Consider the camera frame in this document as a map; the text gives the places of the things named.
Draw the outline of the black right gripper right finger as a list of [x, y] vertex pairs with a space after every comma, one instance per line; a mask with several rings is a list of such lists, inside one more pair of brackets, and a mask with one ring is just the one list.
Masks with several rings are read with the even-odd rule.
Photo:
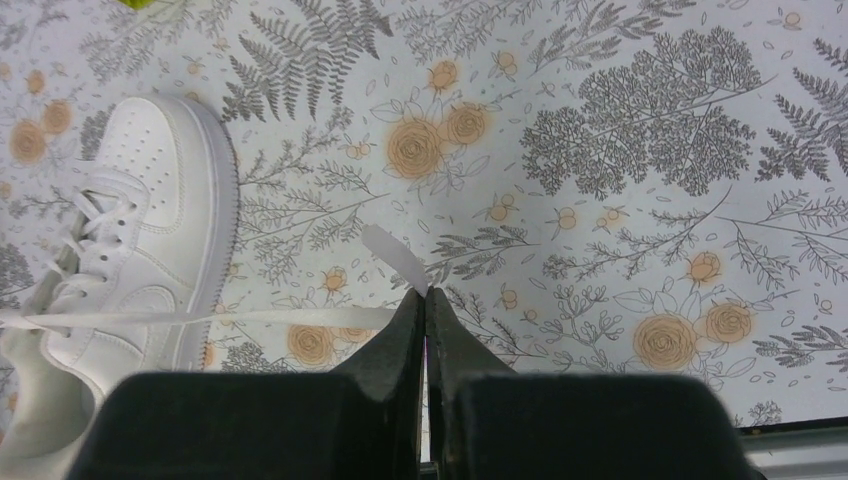
[[755, 479], [710, 390], [686, 376], [520, 374], [423, 304], [430, 456], [443, 479]]

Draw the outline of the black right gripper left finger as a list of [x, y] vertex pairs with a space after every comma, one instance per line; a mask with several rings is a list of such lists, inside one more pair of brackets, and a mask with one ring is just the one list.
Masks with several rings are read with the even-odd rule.
[[324, 373], [143, 373], [96, 416], [73, 479], [416, 479], [424, 299]]

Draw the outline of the white sneaker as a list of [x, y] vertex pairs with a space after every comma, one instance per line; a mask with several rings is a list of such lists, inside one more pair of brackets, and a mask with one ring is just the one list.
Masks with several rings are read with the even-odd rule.
[[1, 444], [5, 479], [66, 479], [107, 397], [143, 373], [204, 373], [236, 230], [236, 171], [199, 104], [132, 97], [113, 111], [100, 170], [3, 353], [20, 376]]

